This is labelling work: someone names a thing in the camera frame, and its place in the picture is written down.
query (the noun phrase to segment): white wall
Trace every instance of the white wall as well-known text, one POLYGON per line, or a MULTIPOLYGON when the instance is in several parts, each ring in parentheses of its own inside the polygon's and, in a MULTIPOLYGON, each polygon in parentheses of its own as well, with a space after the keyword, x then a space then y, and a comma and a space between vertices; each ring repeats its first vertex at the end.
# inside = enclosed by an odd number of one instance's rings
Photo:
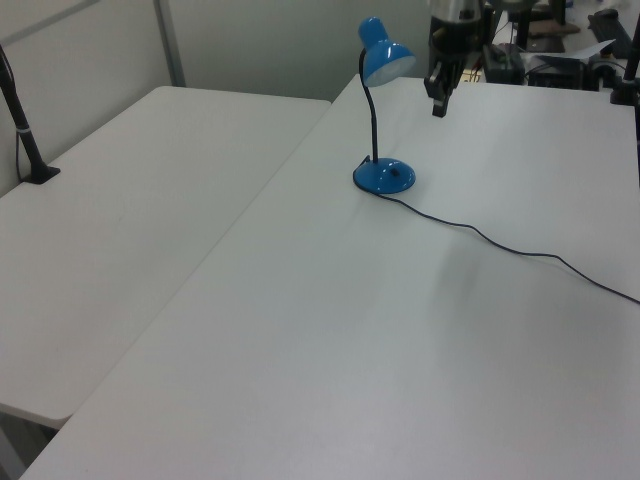
MULTIPOLYGON (((5 53, 47 163, 153 88, 170 84, 153 0, 100 0, 5 53)), ((14 148, 15 127, 3 99, 0 196, 17 184, 14 148)), ((28 173, 24 150, 21 157, 28 173)))
POLYGON ((333 101, 358 72, 357 29, 380 17, 427 70, 427 0, 167 0, 189 87, 333 101))

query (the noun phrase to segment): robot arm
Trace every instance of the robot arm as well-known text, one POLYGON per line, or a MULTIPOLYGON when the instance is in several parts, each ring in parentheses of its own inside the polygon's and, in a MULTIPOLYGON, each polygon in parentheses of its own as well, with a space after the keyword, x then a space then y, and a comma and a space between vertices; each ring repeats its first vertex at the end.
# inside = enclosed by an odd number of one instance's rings
MULTIPOLYGON (((538 0, 491 0, 496 16, 531 8, 538 0)), ((429 73, 424 80, 433 98, 433 115, 447 114, 449 98, 458 86, 469 54, 480 49, 484 0, 431 0, 429 73)))

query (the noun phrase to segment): black pole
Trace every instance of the black pole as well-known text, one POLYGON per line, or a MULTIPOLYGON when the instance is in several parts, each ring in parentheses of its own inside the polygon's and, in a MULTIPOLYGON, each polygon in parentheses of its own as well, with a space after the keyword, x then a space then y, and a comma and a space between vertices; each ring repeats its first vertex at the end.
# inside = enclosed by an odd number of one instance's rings
POLYGON ((51 177, 60 173, 59 168, 49 167, 44 163, 40 156, 40 151, 36 145, 36 140, 31 132, 29 122, 24 114, 20 99, 18 98, 18 92, 16 91, 15 81, 9 67, 9 61, 7 60, 4 50, 0 45, 0 88, 2 94, 7 102, 13 122, 16 125, 16 131, 20 135, 24 149, 29 157, 31 163, 31 175, 24 179, 25 182, 35 183, 42 185, 51 177))
POLYGON ((518 19, 518 34, 516 35, 516 45, 521 49, 527 49, 527 38, 529 37, 529 25, 531 24, 531 9, 527 8, 520 12, 518 19))
POLYGON ((364 57, 366 54, 367 51, 362 49, 359 62, 360 83, 362 83, 364 94, 367 96, 369 108, 371 109, 371 143, 373 144, 373 163, 378 163, 378 120, 376 119, 376 109, 373 106, 373 99, 371 98, 371 93, 369 93, 369 87, 364 84, 364 78, 362 77, 364 71, 364 57))
POLYGON ((611 92, 611 103, 616 105, 638 106, 638 85, 636 74, 640 62, 640 15, 636 23, 636 32, 633 35, 627 68, 624 71, 622 83, 611 92))

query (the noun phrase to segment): lamp gooseneck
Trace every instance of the lamp gooseneck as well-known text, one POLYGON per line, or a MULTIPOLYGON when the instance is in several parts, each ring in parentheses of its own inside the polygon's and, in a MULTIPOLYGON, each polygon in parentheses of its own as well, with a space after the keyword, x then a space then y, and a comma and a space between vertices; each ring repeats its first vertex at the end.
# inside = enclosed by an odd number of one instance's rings
POLYGON ((364 94, 367 96, 367 102, 369 102, 369 109, 371 109, 371 143, 373 147, 373 163, 378 163, 378 120, 376 118, 376 107, 373 105, 373 99, 371 98, 371 92, 369 92, 369 87, 364 84, 364 57, 367 55, 366 48, 362 49, 362 53, 360 53, 360 64, 359 64, 359 73, 360 73, 360 83, 362 83, 362 88, 364 89, 364 94))
POLYGON ((31 132, 29 122, 24 114, 18 93, 16 91, 16 85, 9 67, 9 61, 4 54, 2 46, 0 45, 0 89, 7 102, 11 116, 16 125, 16 132, 22 140, 24 149, 27 152, 29 161, 31 162, 31 175, 24 179, 25 182, 35 183, 41 185, 50 178, 60 173, 59 168, 49 167, 40 156, 40 151, 36 145, 36 140, 31 132))

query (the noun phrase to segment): blue desk lamp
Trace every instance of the blue desk lamp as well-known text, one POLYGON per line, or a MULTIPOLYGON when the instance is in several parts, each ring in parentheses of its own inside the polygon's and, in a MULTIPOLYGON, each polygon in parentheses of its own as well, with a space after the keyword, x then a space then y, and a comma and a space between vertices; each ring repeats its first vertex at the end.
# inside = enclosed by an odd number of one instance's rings
POLYGON ((360 82, 371 109, 371 140, 373 159, 367 156, 354 172, 353 179, 363 190, 373 193, 398 193, 416 181, 413 169, 392 158, 378 158, 378 122, 369 87, 378 87, 404 75, 416 62, 416 57, 403 45, 389 40, 379 18, 367 18, 358 34, 364 45, 360 54, 360 82))

